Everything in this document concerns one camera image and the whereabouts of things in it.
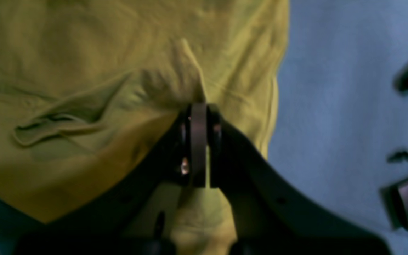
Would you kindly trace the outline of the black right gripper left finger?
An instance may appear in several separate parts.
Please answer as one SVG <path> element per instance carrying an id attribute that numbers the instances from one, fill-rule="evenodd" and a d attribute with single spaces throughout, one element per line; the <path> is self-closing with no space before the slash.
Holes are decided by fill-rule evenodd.
<path id="1" fill-rule="evenodd" d="M 205 187 L 207 106 L 196 103 L 122 181 L 22 237 L 15 255 L 174 255 L 168 240 L 183 188 Z"/>

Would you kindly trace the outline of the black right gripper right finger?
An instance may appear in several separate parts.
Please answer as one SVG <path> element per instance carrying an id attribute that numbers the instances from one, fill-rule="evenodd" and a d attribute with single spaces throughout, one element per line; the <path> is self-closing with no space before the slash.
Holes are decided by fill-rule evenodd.
<path id="1" fill-rule="evenodd" d="M 230 255 L 389 255 L 385 242 L 308 199 L 208 105 L 212 187 L 231 205 Z"/>

